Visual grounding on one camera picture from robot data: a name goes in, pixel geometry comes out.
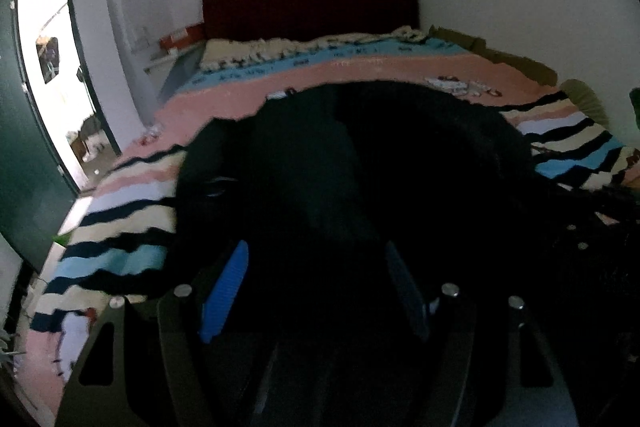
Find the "open doorway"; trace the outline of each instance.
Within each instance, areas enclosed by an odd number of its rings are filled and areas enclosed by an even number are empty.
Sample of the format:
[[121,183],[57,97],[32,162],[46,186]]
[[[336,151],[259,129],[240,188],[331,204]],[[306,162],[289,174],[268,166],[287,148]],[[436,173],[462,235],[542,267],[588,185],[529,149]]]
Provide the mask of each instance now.
[[116,158],[95,114],[74,41],[68,0],[17,0],[28,86],[66,171],[88,191]]

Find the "silver bolt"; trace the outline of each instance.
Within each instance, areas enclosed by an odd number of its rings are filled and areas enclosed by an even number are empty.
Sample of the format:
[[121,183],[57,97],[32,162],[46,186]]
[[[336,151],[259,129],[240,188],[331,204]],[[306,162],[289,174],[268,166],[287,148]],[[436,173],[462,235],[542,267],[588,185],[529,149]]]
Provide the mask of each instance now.
[[122,295],[116,295],[115,297],[111,297],[109,301],[109,306],[114,310],[118,308],[122,308],[124,306],[124,297]]
[[524,300],[522,300],[522,297],[512,295],[511,297],[509,297],[509,306],[511,306],[515,310],[521,310],[524,308]]
[[460,294],[460,288],[457,284],[446,282],[442,285],[442,293],[447,297],[457,297]]
[[174,295],[177,298],[182,299],[191,295],[192,291],[193,291],[193,288],[191,288],[191,286],[189,286],[188,284],[178,284],[174,288]]

